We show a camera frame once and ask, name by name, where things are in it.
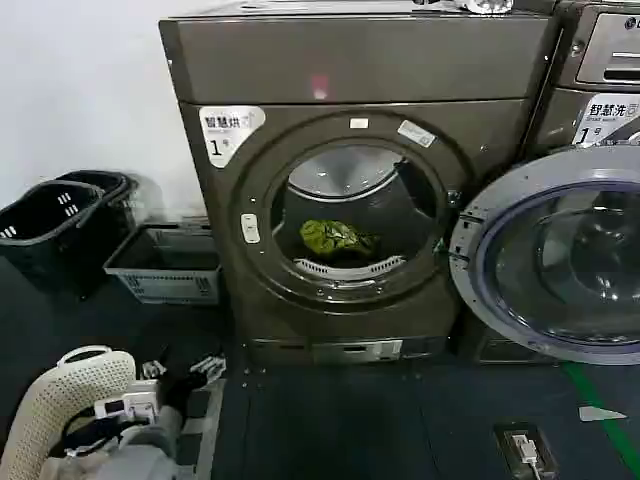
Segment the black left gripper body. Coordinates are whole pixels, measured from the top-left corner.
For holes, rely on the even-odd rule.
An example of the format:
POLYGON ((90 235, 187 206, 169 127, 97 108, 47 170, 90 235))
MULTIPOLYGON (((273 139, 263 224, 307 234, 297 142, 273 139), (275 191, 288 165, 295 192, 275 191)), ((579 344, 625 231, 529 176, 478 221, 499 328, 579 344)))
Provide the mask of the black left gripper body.
POLYGON ((207 376, 202 372, 193 371, 186 376, 175 376, 166 372, 159 379, 160 403, 174 409, 185 409, 191 393, 206 383, 207 376))

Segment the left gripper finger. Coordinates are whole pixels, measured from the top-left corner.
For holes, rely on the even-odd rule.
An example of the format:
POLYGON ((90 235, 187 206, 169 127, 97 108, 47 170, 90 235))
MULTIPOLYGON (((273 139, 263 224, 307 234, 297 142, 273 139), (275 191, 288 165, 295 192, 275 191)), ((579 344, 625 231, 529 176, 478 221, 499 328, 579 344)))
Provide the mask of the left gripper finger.
POLYGON ((190 373, 200 373, 205 376, 221 376, 226 370, 224 356, 210 355, 189 368, 190 373))
POLYGON ((166 363, 170 349, 164 348, 156 359, 141 364, 141 379, 153 380, 162 377, 167 371, 166 363))

